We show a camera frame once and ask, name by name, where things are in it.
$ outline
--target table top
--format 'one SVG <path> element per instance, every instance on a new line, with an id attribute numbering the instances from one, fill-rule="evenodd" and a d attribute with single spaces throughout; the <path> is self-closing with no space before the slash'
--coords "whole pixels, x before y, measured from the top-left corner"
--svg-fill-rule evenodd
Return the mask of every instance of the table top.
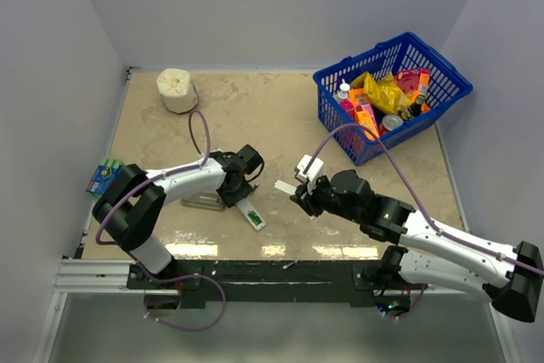
<path id="1" fill-rule="evenodd" d="M 158 72 L 133 73 L 110 156 L 143 169 L 179 166 L 198 159 L 190 141 L 188 115 L 164 107 L 156 88 Z M 235 208 L 222 212 L 165 206 L 154 234 L 176 258 L 207 259 L 375 259 L 388 243 L 363 235 L 359 226 L 323 214 L 310 219 L 288 196 L 274 188 L 280 179 L 296 184 L 293 168 L 311 155 L 328 132 L 317 117 L 311 73 L 195 72 L 198 108 L 208 121 L 212 148 L 239 150 L 250 144 L 266 165 L 250 201 L 265 218 L 257 232 Z M 195 133 L 204 146 L 202 126 Z M 391 152 L 430 214 L 456 228 L 462 221 L 435 127 L 394 147 Z M 320 154 L 331 177 L 354 168 L 376 193 L 414 204 L 387 157 L 355 167 L 332 139 Z M 92 221 L 83 258 L 127 259 L 117 247 L 94 242 Z"/>

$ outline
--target toilet paper roll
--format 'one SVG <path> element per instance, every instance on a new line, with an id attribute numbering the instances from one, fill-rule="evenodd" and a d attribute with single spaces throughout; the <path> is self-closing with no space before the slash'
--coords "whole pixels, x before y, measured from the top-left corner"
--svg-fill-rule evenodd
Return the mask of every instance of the toilet paper roll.
<path id="1" fill-rule="evenodd" d="M 167 110 L 183 114 L 196 107 L 198 96 L 188 71 L 168 68 L 157 77 L 156 87 Z"/>

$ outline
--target tin can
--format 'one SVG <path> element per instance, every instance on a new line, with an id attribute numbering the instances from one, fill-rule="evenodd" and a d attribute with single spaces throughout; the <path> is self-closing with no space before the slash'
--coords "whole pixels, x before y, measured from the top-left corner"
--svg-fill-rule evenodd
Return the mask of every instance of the tin can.
<path id="1" fill-rule="evenodd" d="M 380 123 L 380 134 L 384 135 L 387 132 L 393 131 L 404 123 L 403 119 L 398 115 L 386 115 Z"/>

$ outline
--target gray wall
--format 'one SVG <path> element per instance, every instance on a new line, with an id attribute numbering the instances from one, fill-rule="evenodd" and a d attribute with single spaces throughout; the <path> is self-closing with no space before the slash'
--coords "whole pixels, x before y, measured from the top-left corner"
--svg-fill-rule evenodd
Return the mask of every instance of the gray wall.
<path id="1" fill-rule="evenodd" d="M 462 115 L 442 122 L 475 234 L 544 248 L 544 0 L 470 0 L 443 52 L 474 85 Z M 542 362 L 544 305 L 514 323 L 525 363 Z"/>
<path id="2" fill-rule="evenodd" d="M 122 91 L 89 0 L 0 0 L 0 361 L 31 360 Z"/>
<path id="3" fill-rule="evenodd" d="M 122 60 L 321 67 L 403 31 L 440 48 L 467 0 L 91 0 Z"/>

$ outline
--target plastic shopping basket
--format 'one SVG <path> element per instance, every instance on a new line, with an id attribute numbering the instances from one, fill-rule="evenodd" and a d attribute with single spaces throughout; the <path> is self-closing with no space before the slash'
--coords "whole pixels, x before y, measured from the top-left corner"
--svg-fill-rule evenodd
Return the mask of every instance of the plastic shopping basket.
<path id="1" fill-rule="evenodd" d="M 432 109 L 383 135 L 381 140 L 388 148 L 433 125 L 446 110 L 470 94 L 473 89 L 472 84 L 437 50 L 428 46 L 415 34 L 407 32 L 387 42 L 379 43 L 374 49 L 357 57 L 347 57 L 314 74 L 318 88 L 318 116 L 321 122 L 331 131 L 353 121 L 333 98 L 342 80 L 352 82 L 363 72 L 369 71 L 376 81 L 380 81 L 390 71 L 396 74 L 399 70 L 417 67 L 431 71 L 427 104 Z M 343 130 L 335 135 L 335 139 L 356 166 L 383 153 L 379 144 L 368 139 L 360 128 Z"/>

